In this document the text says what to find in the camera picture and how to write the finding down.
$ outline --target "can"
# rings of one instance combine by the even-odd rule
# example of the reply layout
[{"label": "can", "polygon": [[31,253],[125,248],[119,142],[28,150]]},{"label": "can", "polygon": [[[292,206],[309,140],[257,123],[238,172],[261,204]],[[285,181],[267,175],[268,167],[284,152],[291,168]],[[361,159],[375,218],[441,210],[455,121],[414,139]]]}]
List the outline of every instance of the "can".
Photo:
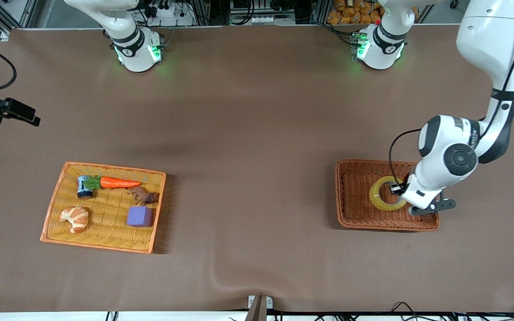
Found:
[{"label": "can", "polygon": [[83,182],[86,181],[89,177],[90,176],[88,176],[88,175],[80,175],[78,177],[79,189],[78,189],[78,192],[77,192],[77,196],[80,199],[90,199],[90,198],[92,198],[92,190],[91,189],[87,189],[86,187],[84,187],[84,184],[83,184]]}]

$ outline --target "pile of potatoes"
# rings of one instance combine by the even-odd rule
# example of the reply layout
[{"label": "pile of potatoes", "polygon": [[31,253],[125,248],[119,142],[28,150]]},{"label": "pile of potatoes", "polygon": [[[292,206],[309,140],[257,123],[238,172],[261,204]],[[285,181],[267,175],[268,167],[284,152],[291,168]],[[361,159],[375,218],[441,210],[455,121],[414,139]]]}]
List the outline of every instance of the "pile of potatoes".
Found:
[{"label": "pile of potatoes", "polygon": [[[384,16],[385,10],[378,2],[354,0],[354,6],[348,6],[346,0],[333,0],[334,10],[328,14],[327,23],[338,24],[375,24]],[[418,16],[418,8],[412,7]]]}]

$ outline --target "purple block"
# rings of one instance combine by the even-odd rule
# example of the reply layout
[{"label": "purple block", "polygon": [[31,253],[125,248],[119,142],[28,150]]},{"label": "purple block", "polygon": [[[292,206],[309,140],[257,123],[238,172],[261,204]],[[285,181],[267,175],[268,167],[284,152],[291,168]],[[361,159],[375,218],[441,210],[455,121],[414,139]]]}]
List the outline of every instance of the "purple block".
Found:
[{"label": "purple block", "polygon": [[126,224],[134,227],[151,227],[152,209],[146,206],[132,206],[128,210]]}]

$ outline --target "basket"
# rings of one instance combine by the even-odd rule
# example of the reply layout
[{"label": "basket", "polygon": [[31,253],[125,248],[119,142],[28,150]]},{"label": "basket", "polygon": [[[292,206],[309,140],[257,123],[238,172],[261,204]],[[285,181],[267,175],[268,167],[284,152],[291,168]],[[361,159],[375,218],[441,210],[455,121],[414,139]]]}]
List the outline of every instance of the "basket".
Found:
[{"label": "basket", "polygon": [[[397,177],[405,177],[414,162],[392,162]],[[392,175],[385,160],[342,159],[336,164],[336,211],[339,223],[347,228],[388,231],[435,231],[438,214],[420,216],[407,212],[409,204],[399,210],[378,210],[369,198],[370,187],[381,177]],[[395,203],[396,196],[381,193],[383,201]]]},{"label": "basket", "polygon": [[[79,199],[78,177],[100,175],[140,181],[151,193],[160,193],[157,203],[148,204],[153,209],[153,227],[133,227],[126,224],[128,210],[136,206],[126,189],[97,189],[91,199]],[[59,175],[51,203],[45,217],[42,242],[104,248],[108,250],[151,253],[156,227],[162,208],[162,195],[166,173],[109,165],[66,162]],[[71,224],[59,222],[66,207],[83,206],[88,209],[87,228],[80,233],[69,233]]]}]

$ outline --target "yellow wicker basket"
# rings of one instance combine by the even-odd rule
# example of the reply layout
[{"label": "yellow wicker basket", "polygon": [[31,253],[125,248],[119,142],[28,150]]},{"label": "yellow wicker basket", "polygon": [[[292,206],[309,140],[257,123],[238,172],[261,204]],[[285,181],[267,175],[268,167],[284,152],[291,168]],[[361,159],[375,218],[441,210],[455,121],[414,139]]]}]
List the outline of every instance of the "yellow wicker basket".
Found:
[{"label": "yellow wicker basket", "polygon": [[[136,206],[126,189],[97,189],[93,198],[79,199],[77,179],[80,175],[140,181],[141,186],[147,191],[160,193],[157,203],[148,204],[153,209],[153,227],[132,227],[126,224],[130,206]],[[158,171],[66,162],[51,197],[40,240],[108,250],[151,253],[162,208],[165,182],[166,173]],[[59,222],[61,211],[69,206],[83,206],[88,209],[88,226],[81,233],[69,233],[71,224]]]}]

